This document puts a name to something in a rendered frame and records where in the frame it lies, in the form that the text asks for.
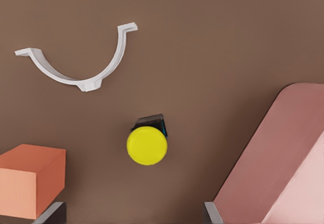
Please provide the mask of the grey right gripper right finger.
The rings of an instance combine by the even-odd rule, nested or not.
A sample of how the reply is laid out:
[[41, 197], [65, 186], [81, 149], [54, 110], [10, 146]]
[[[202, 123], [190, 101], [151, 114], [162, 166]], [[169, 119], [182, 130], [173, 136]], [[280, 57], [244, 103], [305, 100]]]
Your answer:
[[224, 224], [213, 202], [204, 202], [204, 224]]

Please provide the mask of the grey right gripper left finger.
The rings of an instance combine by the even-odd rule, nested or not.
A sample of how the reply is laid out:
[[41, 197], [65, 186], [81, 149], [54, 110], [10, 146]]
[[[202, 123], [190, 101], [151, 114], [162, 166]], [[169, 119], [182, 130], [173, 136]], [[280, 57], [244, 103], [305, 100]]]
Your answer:
[[65, 202], [53, 203], [32, 224], [67, 224], [67, 205]]

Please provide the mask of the pink storage box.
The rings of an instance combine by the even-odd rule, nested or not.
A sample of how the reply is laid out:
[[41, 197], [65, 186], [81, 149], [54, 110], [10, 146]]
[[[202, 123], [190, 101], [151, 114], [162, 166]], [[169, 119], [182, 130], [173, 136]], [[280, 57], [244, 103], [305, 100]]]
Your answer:
[[324, 84], [278, 94], [212, 202], [224, 224], [324, 224]]

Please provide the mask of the yellow push button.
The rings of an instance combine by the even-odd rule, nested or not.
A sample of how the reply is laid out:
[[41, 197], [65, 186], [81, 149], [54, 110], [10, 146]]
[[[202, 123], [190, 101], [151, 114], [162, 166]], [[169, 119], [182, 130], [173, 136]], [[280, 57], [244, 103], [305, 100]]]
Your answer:
[[168, 133], [163, 114], [136, 120], [127, 139], [127, 152], [133, 161], [150, 166], [162, 161], [168, 150]]

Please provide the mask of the orange block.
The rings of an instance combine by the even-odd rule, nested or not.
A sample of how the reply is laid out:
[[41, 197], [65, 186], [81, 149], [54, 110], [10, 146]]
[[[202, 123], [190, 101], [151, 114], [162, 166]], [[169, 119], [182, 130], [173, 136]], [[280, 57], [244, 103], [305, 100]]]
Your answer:
[[66, 150], [21, 144], [0, 155], [0, 215], [37, 219], [65, 187]]

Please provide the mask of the white curved bracket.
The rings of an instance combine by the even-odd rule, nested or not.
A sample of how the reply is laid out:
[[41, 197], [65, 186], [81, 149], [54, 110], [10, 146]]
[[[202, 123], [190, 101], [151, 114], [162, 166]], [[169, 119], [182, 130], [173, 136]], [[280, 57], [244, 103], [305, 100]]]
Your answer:
[[59, 83], [74, 85], [77, 86], [82, 92], [90, 92], [99, 89], [102, 85], [102, 80], [109, 76], [120, 64], [126, 49], [127, 33], [136, 30], [138, 30], [138, 26], [135, 22], [119, 25], [117, 27], [117, 47], [112, 60], [103, 71], [88, 79], [78, 80], [63, 75], [50, 65], [42, 51], [37, 48], [20, 49], [15, 51], [15, 55], [30, 57], [34, 65], [43, 74]]

